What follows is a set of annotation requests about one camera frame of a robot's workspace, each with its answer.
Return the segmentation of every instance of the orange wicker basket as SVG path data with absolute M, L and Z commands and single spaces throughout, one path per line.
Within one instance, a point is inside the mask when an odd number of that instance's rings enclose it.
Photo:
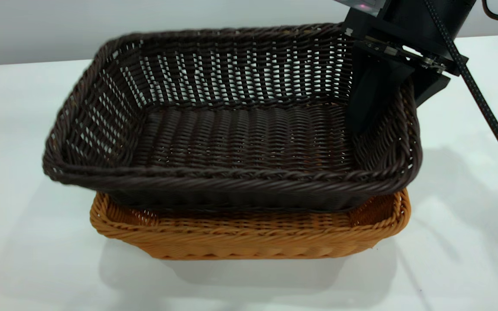
M 411 216 L 407 190 L 337 214 L 170 214 L 119 206 L 97 193 L 91 224 L 102 235 L 166 260 L 342 257 L 399 233 Z

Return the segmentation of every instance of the braided basket rim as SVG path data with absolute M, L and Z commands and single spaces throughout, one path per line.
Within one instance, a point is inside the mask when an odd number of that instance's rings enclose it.
M 109 238 L 119 238 L 120 232 L 127 240 L 137 238 L 151 238 L 158 236 L 165 244 L 179 242 L 182 237 L 188 237 L 190 244 L 278 244 L 300 246 L 308 242 L 313 244 L 339 244 L 355 241 L 381 240 L 399 233 L 409 222 L 411 204 L 407 189 L 393 194 L 393 212 L 391 216 L 370 225 L 356 225 L 352 227 L 330 227 L 324 229 L 290 229 L 272 228 L 266 230 L 251 230 L 238 228 L 237 230 L 209 230 L 194 226 L 143 226 L 116 222 L 109 218 L 107 211 L 115 204 L 109 196 L 97 193 L 90 211 L 90 221 L 93 227 L 102 235 Z

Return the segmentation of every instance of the dark brown wicker basket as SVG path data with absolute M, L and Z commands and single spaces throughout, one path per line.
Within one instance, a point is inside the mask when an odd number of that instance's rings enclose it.
M 57 115 L 44 171 L 139 208 L 319 213 L 395 193 L 421 163 L 412 82 L 350 133 L 351 47 L 340 24 L 109 41 Z

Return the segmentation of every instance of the wicker basket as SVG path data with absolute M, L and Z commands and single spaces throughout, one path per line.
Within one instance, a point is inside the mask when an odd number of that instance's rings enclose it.
M 179 214 L 122 207 L 98 193 L 91 224 L 167 260 L 341 257 L 399 233 L 411 216 L 407 190 L 334 214 Z
M 139 209 L 331 213 L 400 191 L 421 163 L 413 85 L 350 133 L 351 40 L 320 24 L 110 41 L 59 112 L 44 171 Z

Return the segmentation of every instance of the white table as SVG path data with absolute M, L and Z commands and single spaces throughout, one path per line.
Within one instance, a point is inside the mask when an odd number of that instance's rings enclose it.
M 498 37 L 457 41 L 498 116 Z M 89 61 L 0 66 L 0 311 L 498 311 L 498 144 L 461 79 L 419 109 L 424 163 L 395 238 L 348 258 L 166 262 L 89 224 L 41 169 Z

